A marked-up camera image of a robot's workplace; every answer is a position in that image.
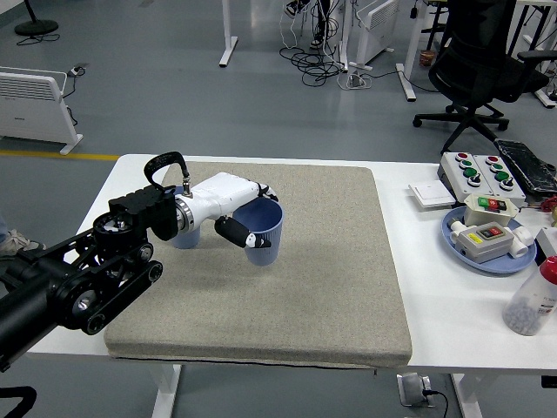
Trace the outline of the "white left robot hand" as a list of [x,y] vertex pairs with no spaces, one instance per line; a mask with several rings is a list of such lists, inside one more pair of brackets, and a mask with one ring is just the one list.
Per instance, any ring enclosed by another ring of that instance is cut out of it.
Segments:
[[230,217],[241,206],[258,198],[278,202],[277,194],[269,185],[219,172],[195,185],[191,189],[191,196],[183,198],[188,209],[187,225],[192,229],[210,219],[214,221],[217,234],[236,246],[256,249],[272,247],[271,241],[261,233],[253,232]]

